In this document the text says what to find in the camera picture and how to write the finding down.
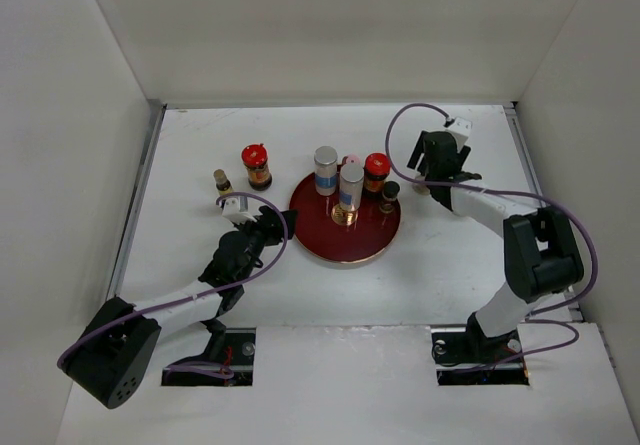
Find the black cap grinder bottle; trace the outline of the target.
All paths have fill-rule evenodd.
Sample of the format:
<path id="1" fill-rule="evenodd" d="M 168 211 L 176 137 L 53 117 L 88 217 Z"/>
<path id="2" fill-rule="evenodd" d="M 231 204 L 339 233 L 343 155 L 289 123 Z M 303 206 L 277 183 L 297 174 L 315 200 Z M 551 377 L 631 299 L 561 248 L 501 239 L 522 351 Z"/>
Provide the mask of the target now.
<path id="1" fill-rule="evenodd" d="M 425 178 L 418 176 L 415 182 L 412 184 L 413 190 L 419 195 L 428 196 L 430 194 L 429 188 L 425 185 Z"/>

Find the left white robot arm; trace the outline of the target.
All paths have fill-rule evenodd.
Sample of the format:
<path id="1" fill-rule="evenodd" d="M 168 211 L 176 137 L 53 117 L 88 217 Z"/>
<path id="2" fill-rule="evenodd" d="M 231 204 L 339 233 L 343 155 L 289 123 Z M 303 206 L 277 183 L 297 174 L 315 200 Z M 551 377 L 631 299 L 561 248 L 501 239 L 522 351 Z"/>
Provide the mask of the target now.
<path id="1" fill-rule="evenodd" d="M 137 304 L 106 301 L 78 340 L 58 359 L 72 381 L 108 409 L 123 405 L 141 384 L 156 345 L 193 324 L 215 324 L 244 294 L 244 285 L 266 273 L 261 255 L 294 236 L 297 210 L 268 205 L 236 223 L 219 239 L 201 275 L 184 288 Z"/>

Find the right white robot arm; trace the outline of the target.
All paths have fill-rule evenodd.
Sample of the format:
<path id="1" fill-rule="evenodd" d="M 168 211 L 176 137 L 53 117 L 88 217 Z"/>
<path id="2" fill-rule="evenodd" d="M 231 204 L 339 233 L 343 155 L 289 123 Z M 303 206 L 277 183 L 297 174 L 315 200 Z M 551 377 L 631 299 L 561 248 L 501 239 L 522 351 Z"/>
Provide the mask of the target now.
<path id="1" fill-rule="evenodd" d="M 450 132 L 423 131 L 408 167 L 426 179 L 437 203 L 472 218 L 503 240 L 505 283 L 471 314 L 462 338 L 466 353 L 483 361 L 547 296 L 579 282 L 584 266 L 566 213 L 489 192 L 480 175 L 463 170 L 469 153 L 470 148 L 460 146 Z"/>

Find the white lid spice jar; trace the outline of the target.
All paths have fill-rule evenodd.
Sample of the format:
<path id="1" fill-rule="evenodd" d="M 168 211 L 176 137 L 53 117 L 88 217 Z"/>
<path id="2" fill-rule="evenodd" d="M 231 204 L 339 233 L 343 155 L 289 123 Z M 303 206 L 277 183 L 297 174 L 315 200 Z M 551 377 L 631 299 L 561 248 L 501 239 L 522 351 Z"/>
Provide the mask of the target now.
<path id="1" fill-rule="evenodd" d="M 363 167 L 356 163 L 347 163 L 341 167 L 339 176 L 339 205 L 347 212 L 355 212 L 361 203 Z"/>

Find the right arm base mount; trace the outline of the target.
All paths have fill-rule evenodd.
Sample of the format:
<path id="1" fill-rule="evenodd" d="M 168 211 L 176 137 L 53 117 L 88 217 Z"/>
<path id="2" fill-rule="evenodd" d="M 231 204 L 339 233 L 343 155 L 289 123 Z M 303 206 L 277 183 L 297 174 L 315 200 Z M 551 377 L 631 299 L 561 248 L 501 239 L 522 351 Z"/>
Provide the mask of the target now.
<path id="1" fill-rule="evenodd" d="M 464 328 L 435 328 L 431 338 L 440 386 L 529 385 L 524 359 L 506 362 L 522 352 L 516 330 L 478 347 L 471 345 Z"/>

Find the pink cap small jar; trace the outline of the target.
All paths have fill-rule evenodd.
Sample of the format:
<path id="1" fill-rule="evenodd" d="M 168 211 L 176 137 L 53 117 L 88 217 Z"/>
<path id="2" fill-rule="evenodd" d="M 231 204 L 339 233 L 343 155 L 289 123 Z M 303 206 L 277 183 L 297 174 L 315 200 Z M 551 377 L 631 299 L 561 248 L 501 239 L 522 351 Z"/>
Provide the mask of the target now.
<path id="1" fill-rule="evenodd" d="M 358 157 L 357 155 L 354 155 L 354 154 L 348 154 L 348 155 L 345 155 L 345 156 L 342 158 L 342 161 L 341 161 L 341 165 L 342 165 L 342 166 L 344 166 L 344 165 L 346 165 L 346 164 L 356 164 L 356 165 L 360 165 L 360 164 L 361 164 L 361 162 L 360 162 L 360 159 L 359 159 L 359 157 Z"/>

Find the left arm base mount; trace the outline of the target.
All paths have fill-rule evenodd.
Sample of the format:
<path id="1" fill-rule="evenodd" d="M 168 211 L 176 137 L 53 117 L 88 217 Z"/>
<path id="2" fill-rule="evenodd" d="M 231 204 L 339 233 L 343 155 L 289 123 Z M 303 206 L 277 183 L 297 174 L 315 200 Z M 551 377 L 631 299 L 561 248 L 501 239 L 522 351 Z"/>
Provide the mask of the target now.
<path id="1" fill-rule="evenodd" d="M 217 319 L 204 322 L 209 340 L 204 350 L 168 365 L 164 387 L 248 387 L 253 385 L 257 331 L 227 328 Z"/>

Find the silver lid blue label jar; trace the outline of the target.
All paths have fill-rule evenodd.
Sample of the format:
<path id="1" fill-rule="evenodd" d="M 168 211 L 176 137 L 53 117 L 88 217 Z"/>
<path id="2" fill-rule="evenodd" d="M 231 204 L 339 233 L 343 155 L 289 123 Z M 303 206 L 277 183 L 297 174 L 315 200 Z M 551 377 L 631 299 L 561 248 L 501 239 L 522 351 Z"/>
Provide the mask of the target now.
<path id="1" fill-rule="evenodd" d="M 331 146 L 321 146 L 314 153 L 314 182 L 321 196 L 332 195 L 337 187 L 337 152 Z"/>

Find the black cap brown spice bottle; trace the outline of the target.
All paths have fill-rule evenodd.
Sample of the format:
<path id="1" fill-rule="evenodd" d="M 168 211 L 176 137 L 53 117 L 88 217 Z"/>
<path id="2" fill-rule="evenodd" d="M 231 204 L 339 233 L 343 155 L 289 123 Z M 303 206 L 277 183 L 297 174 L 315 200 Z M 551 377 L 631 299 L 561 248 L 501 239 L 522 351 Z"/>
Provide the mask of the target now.
<path id="1" fill-rule="evenodd" d="M 400 191 L 400 185 L 395 181 L 386 181 L 379 202 L 379 209 L 384 214 L 393 213 Z"/>

